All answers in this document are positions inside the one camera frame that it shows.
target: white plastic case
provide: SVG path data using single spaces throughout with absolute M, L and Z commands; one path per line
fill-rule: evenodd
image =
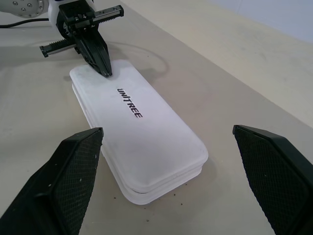
M 147 204 L 197 176 L 208 153 L 128 61 L 112 69 L 104 78 L 89 65 L 74 68 L 73 90 L 90 126 L 103 128 L 101 151 L 123 194 Z

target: white case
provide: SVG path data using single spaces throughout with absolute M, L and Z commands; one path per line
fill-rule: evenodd
M 147 204 L 201 172 L 208 158 L 201 140 L 141 74 L 112 61 L 113 77 L 89 65 L 70 72 L 91 127 L 103 127 L 101 151 L 123 194 Z

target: table surface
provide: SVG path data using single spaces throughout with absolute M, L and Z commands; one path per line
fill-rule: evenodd
M 121 1 L 313 128 L 312 43 L 211 0 Z
M 120 4 L 109 0 L 97 8 Z M 274 232 L 249 188 L 234 124 L 288 138 L 313 162 L 313 130 L 127 6 L 100 25 L 111 59 L 127 59 L 202 139 L 209 160 L 187 184 L 145 206 L 127 201 L 100 158 L 80 231 L 97 234 L 254 234 Z M 2 24 L 19 18 L 0 14 Z M 0 31 L 0 214 L 60 141 L 89 128 L 69 71 L 74 50 L 43 58 L 60 39 L 49 23 Z

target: black cable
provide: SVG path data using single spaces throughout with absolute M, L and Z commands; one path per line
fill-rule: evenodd
M 48 18 L 30 19 L 30 20 L 20 21 L 20 22 L 16 22 L 12 24 L 2 24 L 2 25 L 0 24 L 0 28 L 11 28 L 11 27 L 15 27 L 21 24 L 30 23 L 30 22 L 38 22 L 38 21 L 49 21 L 49 19 Z

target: white wall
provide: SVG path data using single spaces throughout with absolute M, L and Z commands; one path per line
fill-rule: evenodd
M 264 23 L 300 40 L 313 43 L 312 0 L 208 0 Z

